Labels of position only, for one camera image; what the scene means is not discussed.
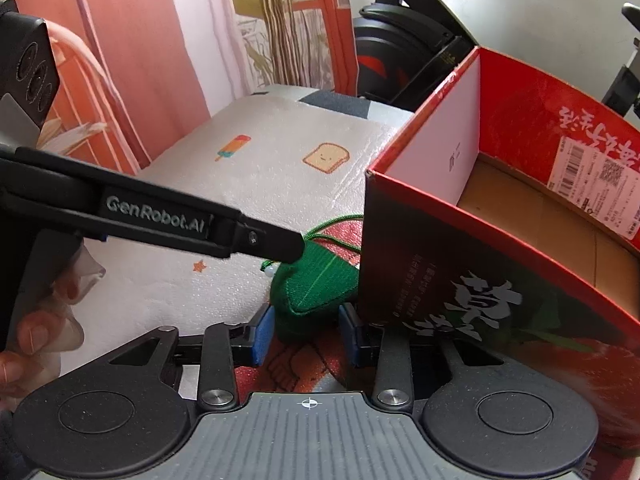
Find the left hand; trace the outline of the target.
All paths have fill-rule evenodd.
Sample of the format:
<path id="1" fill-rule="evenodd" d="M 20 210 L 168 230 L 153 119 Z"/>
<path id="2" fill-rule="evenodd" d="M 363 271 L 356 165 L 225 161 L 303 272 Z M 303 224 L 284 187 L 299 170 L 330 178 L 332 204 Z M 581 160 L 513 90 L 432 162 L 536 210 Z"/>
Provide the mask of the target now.
<path id="1" fill-rule="evenodd" d="M 104 277 L 105 269 L 87 248 L 52 284 L 51 293 L 16 326 L 15 344 L 1 353 L 1 407 L 13 411 L 37 388 L 61 373 L 61 354 L 81 347 L 84 329 L 72 307 Z"/>

